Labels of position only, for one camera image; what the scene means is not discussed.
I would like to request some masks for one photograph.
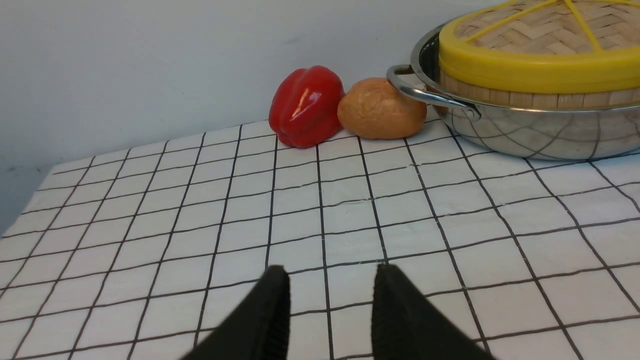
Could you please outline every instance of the bamboo steamer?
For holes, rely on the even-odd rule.
[[[519,0],[460,17],[440,32],[448,92],[537,109],[640,101],[640,0]]]

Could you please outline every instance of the stainless steel pot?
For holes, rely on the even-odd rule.
[[[387,79],[412,99],[432,104],[453,131],[505,154],[543,160],[587,160],[640,147],[640,102],[620,108],[537,110],[497,106],[462,98],[438,85],[438,39],[445,24],[413,48],[411,65],[396,65]],[[399,75],[415,74],[416,88]]]

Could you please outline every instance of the yellow plastic rim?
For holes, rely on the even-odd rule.
[[[515,54],[483,49],[468,41],[541,7],[564,1],[589,42],[593,53],[582,54]],[[595,0],[640,8],[640,3],[627,0]],[[535,94],[579,94],[610,92],[640,88],[640,47],[603,51],[577,12],[571,0],[549,0],[525,9],[464,40],[454,30],[471,17],[509,6],[509,1],[451,21],[440,31],[440,68],[450,77],[465,83],[509,92]]]

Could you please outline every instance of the grid pattern tablecloth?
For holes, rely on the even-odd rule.
[[[397,264],[501,359],[637,359],[638,155],[496,154],[437,119],[286,149],[266,122],[55,167],[0,241],[0,359],[176,359],[268,264],[289,358],[368,359]]]

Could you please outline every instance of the metal handle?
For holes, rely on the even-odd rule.
[[[402,79],[398,75],[413,75],[413,69],[411,65],[395,65],[390,67],[387,70],[387,79],[389,83],[394,86],[398,91],[402,94],[426,104],[431,104],[435,106],[444,106],[446,108],[452,109],[460,109],[463,110],[465,115],[469,118],[469,120],[479,120],[480,113],[476,109],[476,107],[472,104],[467,104],[461,101],[456,101],[449,97],[445,97],[442,95],[435,94],[433,92],[428,92],[425,90],[421,90],[415,88]]]

